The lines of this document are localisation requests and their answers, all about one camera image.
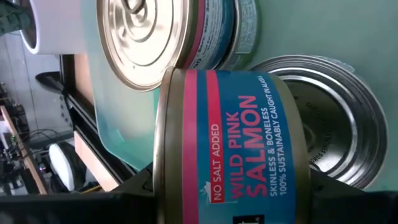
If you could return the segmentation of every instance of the black surface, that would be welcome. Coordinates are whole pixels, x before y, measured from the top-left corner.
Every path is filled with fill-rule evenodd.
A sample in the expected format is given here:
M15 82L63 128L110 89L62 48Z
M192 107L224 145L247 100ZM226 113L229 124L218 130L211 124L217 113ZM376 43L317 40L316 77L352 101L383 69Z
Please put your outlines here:
M152 197L93 193L3 197L0 223L155 223Z
M94 155L119 184L123 183L136 173L135 170L110 154L102 145L98 136L94 107L76 89L73 55L61 55L60 63L60 80L63 84L61 99L64 101L61 107L69 114L69 118L63 115L65 121L70 122L69 119L72 121L73 129L78 132Z

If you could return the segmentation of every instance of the tin can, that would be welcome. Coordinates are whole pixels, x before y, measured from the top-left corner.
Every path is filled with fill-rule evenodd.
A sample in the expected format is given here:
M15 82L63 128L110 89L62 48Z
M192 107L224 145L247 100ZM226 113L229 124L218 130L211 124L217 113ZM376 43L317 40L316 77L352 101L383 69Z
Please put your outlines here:
M260 12L257 0L235 0L234 34L219 70L242 70L254 55L260 34Z
M166 71L154 144L159 223L307 223L298 109L264 72Z
M384 162L387 124L376 97L348 69L353 70L329 58L303 55L272 58L253 68L278 75L289 86L303 121L310 166L363 189Z
M169 66L215 68L232 36L233 4L97 0L104 54L116 76L137 91L157 88Z

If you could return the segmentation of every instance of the teal surface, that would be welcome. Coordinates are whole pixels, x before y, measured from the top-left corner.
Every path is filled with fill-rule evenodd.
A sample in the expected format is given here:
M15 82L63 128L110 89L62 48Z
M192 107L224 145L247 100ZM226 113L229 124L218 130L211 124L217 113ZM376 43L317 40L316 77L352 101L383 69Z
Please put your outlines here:
M96 1L81 1L99 136L104 147L137 170L153 160L159 91L139 93L111 70L101 47Z
M257 1L263 30L252 65L286 54L352 65L378 98L389 126L386 161L368 190L398 190L398 1Z
M157 95L136 93L114 76L101 49L95 2L81 4L99 133L109 151L141 169L152 161ZM251 66L285 54L322 55L352 65L379 99L389 125L385 166L369 190L398 190L398 1L257 2L262 35Z

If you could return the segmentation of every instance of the can label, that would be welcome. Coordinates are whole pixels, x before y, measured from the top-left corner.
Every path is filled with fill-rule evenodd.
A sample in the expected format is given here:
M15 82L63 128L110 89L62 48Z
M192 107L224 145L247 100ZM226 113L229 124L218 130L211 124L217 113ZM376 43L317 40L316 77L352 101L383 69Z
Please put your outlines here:
M255 0L240 0L241 24L236 54L250 54L257 37L257 9Z
M266 73L188 70L183 222L294 223L289 128Z
M215 68L224 57L231 41L234 2L231 0L205 0L198 3L197 33L193 52L188 56L187 63L189 64L186 67L191 69Z

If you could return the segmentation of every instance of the metal can lid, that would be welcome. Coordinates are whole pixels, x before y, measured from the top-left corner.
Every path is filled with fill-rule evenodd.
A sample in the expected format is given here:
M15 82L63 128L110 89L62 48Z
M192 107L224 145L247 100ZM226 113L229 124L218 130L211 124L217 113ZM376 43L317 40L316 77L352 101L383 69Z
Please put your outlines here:
M187 35L190 1L97 0L101 43L116 76L138 91L157 88Z

